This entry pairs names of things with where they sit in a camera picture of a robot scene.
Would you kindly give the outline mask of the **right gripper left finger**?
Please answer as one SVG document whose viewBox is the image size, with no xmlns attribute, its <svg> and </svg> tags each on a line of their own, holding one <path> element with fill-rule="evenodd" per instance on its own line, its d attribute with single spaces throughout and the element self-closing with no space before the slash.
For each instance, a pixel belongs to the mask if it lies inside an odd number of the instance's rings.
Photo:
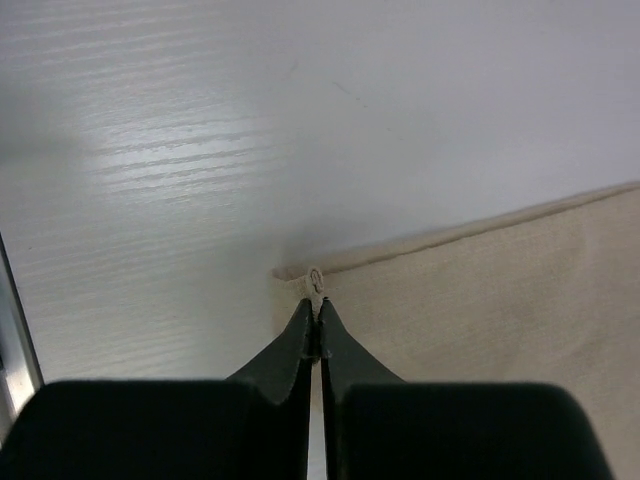
<svg viewBox="0 0 640 480">
<path fill-rule="evenodd" d="M 313 315 L 224 380 L 60 381 L 41 387 L 1 450 L 5 479 L 303 479 Z"/>
</svg>

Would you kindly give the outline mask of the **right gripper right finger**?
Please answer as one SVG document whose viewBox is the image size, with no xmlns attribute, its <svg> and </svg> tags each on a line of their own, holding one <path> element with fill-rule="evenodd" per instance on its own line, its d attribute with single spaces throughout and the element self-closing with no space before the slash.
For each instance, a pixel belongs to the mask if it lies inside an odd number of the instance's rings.
<svg viewBox="0 0 640 480">
<path fill-rule="evenodd" d="M 331 479 L 610 479 L 591 423 L 546 383 L 399 378 L 319 313 L 327 475 Z"/>
</svg>

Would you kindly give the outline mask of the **beige cloth napkin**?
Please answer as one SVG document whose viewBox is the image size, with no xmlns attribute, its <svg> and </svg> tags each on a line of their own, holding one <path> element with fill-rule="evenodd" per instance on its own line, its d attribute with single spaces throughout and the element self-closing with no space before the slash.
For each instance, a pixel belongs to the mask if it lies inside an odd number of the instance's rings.
<svg viewBox="0 0 640 480">
<path fill-rule="evenodd" d="M 349 333 L 401 378 L 557 384 L 614 476 L 638 477 L 637 183 L 277 267 L 276 331 L 310 269 Z"/>
</svg>

